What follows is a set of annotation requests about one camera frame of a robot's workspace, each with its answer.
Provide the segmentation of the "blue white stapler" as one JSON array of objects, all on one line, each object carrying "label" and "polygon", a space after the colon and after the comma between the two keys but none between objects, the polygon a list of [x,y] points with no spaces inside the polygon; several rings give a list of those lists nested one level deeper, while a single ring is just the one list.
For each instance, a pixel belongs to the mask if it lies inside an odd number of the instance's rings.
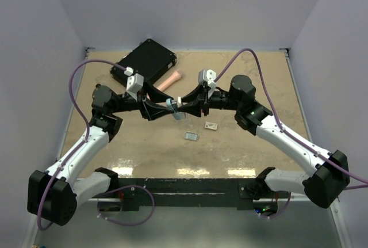
[{"label": "blue white stapler", "polygon": [[175,120],[184,120],[185,113],[178,111],[178,103],[172,98],[166,99],[166,106],[173,111],[172,116]]}]

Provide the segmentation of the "staple box sleeve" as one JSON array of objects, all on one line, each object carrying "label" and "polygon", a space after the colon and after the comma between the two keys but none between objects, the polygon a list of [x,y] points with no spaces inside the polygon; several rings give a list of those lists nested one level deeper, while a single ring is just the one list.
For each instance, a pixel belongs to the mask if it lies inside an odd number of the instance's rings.
[{"label": "staple box sleeve", "polygon": [[218,124],[217,123],[212,123],[212,122],[206,122],[205,123],[205,129],[209,129],[209,130],[213,130],[216,131],[218,129]]}]

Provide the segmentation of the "staple tray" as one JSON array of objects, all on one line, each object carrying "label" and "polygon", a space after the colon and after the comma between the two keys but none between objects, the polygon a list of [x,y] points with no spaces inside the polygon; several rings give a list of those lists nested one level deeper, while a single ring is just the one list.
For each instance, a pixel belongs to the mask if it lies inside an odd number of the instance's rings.
[{"label": "staple tray", "polygon": [[197,133],[186,132],[184,138],[196,142],[199,139],[199,135]]}]

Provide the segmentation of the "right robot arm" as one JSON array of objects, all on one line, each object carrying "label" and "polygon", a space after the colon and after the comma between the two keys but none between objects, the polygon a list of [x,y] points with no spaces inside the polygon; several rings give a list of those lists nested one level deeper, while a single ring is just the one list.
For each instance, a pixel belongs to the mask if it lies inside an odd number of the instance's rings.
[{"label": "right robot arm", "polygon": [[223,91],[213,81],[200,83],[179,99],[180,112],[201,117],[211,109],[233,110],[238,126],[289,156],[302,169],[284,171],[274,167],[263,170],[245,187],[255,199],[268,198],[275,192],[304,194],[320,208],[328,208],[350,183],[347,156],[309,142],[276,120],[275,113],[255,99],[256,88],[246,75],[232,78],[229,90]]}]

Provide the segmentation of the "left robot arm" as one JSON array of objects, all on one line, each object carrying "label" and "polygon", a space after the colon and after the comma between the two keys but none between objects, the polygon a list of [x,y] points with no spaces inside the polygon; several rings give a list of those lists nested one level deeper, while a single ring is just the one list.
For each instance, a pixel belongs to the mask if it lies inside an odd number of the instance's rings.
[{"label": "left robot arm", "polygon": [[117,135],[122,118],[116,113],[140,111],[153,121],[178,112],[181,99],[174,99],[149,82],[129,82],[124,94],[97,84],[92,94],[92,117],[79,140],[46,171],[34,171],[28,181],[27,210],[37,216],[41,231],[57,224],[63,226],[76,209],[89,199],[103,194],[114,197],[119,191],[117,173],[100,167],[79,179],[87,164]]}]

